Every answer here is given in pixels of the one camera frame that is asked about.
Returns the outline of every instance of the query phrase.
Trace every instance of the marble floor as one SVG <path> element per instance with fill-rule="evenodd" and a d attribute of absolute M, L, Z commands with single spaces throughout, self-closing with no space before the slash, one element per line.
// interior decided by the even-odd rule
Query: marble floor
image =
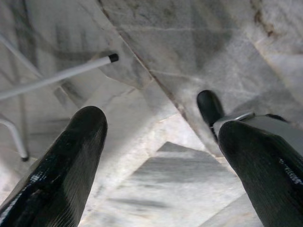
<path fill-rule="evenodd" d="M 299 0 L 0 2 L 0 31 L 44 77 L 120 56 L 0 101 L 31 156 L 22 163 L 0 125 L 0 200 L 75 112 L 94 105 L 108 135 L 81 227 L 261 227 L 196 95 L 212 89 L 227 113 L 253 108 L 302 127 L 302 8 Z M 0 54 L 0 90 L 39 79 L 1 44 Z"/>

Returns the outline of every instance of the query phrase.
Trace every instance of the floor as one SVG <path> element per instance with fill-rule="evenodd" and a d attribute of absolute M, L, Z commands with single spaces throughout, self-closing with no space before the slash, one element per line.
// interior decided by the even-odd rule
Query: floor
<path fill-rule="evenodd" d="M 79 226 L 262 226 L 196 95 L 211 89 L 227 113 L 253 108 L 302 127 L 299 0 L 24 2 L 0 3 L 0 31 L 43 76 L 114 52 L 120 61 L 0 101 L 31 156 L 22 163 L 0 125 L 1 201 L 74 113 L 95 105 L 109 128 Z M 0 90 L 39 79 L 0 53 Z"/>

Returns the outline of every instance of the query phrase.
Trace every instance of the white metal chair leg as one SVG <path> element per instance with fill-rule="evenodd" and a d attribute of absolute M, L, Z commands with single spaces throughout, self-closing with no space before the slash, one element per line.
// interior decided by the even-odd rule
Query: white metal chair leg
<path fill-rule="evenodd" d="M 9 129 L 9 131 L 14 139 L 14 142 L 16 144 L 18 153 L 22 158 L 22 161 L 27 161 L 29 158 L 28 152 L 25 148 L 21 135 L 20 135 L 17 127 L 15 126 L 15 124 L 13 122 L 9 121 L 8 119 L 4 119 L 3 117 L 0 118 L 0 124 L 4 124 Z"/>

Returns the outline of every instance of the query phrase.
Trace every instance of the white metal pipe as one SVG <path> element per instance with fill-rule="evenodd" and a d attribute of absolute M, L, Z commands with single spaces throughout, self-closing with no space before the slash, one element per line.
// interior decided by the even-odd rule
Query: white metal pipe
<path fill-rule="evenodd" d="M 110 56 L 104 57 L 104 58 L 100 58 L 98 60 L 95 61 L 91 61 L 67 70 L 63 70 L 61 72 L 56 73 L 55 75 L 53 75 L 52 77 L 49 78 L 44 78 L 44 79 L 40 79 L 37 81 L 34 81 L 32 83 L 27 83 L 27 84 L 21 84 L 19 86 L 15 86 L 12 89 L 9 90 L 4 90 L 2 92 L 0 92 L 0 100 L 2 99 L 6 99 L 9 97 L 13 97 L 16 95 L 20 95 L 23 94 L 25 92 L 58 82 L 60 80 L 75 76 L 77 74 L 80 73 L 84 73 L 86 71 L 101 67 L 103 65 L 115 62 L 118 60 L 118 55 L 117 54 L 112 54 Z"/>
<path fill-rule="evenodd" d="M 28 159 L 28 152 L 24 146 L 23 140 L 22 140 L 20 133 L 19 133 L 18 129 L 16 128 L 15 124 L 13 122 L 10 122 L 9 120 L 3 119 L 3 118 L 0 118 L 0 124 L 5 125 L 9 129 L 9 131 L 14 139 L 14 142 L 16 144 L 19 155 L 21 156 L 21 158 L 24 161 L 26 161 Z"/>
<path fill-rule="evenodd" d="M 0 32 L 0 42 L 2 42 L 6 48 L 8 48 L 29 70 L 32 71 L 36 76 L 43 78 L 42 73 L 34 66 L 14 45 L 7 40 L 4 35 Z"/>

